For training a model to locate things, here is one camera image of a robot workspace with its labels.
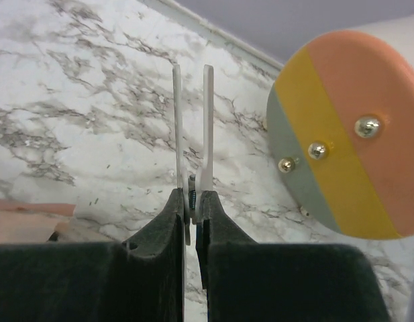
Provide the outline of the white bag sealing clip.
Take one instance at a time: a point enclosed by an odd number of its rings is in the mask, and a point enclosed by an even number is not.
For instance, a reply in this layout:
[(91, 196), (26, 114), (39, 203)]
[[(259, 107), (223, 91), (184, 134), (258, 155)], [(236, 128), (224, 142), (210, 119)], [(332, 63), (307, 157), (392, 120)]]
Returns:
[(213, 113), (214, 69), (203, 67), (203, 108), (196, 112), (189, 127), (187, 104), (183, 102), (183, 81), (180, 66), (172, 67), (174, 100), (174, 133), (176, 146), (177, 187), (183, 192), (183, 240), (191, 244), (190, 229), (201, 220), (201, 195), (213, 189)]

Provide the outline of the peach cat litter bag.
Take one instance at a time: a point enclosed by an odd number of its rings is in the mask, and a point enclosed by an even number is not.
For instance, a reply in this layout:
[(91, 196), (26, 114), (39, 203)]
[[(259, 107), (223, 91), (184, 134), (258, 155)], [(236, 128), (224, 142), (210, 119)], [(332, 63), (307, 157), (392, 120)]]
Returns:
[(0, 244), (36, 244), (49, 240), (57, 225), (65, 225), (76, 205), (23, 203), (0, 199)]

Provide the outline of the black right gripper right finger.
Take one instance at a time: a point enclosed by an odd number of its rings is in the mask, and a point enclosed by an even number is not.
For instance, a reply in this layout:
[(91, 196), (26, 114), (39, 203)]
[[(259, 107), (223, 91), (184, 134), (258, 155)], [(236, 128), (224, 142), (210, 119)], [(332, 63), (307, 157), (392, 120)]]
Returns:
[(345, 244), (260, 244), (197, 197), (196, 251), (210, 321), (389, 321), (365, 255)]

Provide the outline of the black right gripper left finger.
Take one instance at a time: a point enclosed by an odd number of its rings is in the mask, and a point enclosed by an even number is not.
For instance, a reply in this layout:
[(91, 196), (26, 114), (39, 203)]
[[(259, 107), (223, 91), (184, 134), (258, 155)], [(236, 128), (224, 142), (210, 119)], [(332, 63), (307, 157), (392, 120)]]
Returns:
[(123, 242), (0, 245), (0, 321), (182, 321), (183, 193)]

